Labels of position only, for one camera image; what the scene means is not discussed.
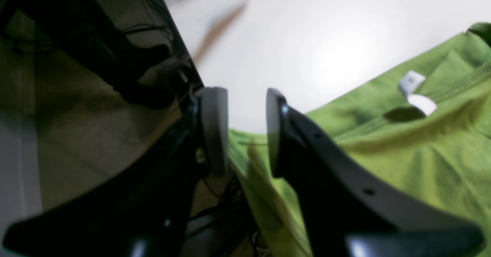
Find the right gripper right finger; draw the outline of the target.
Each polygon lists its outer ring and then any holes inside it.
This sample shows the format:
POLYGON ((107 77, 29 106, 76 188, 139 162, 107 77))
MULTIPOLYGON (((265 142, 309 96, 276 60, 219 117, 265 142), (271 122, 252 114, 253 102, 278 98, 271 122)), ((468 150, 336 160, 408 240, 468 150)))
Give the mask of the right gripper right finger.
POLYGON ((474 257, 481 228, 391 187, 268 89, 272 176, 296 192, 316 257, 474 257))

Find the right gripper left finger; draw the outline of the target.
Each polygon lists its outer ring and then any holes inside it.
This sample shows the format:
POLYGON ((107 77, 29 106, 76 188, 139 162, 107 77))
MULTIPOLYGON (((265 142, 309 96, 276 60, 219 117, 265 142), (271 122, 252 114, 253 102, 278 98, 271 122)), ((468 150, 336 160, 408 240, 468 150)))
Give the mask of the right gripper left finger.
POLYGON ((11 224, 3 247, 26 257, 177 257, 196 186, 227 171, 228 95, 206 87, 123 172, 42 215, 11 224))

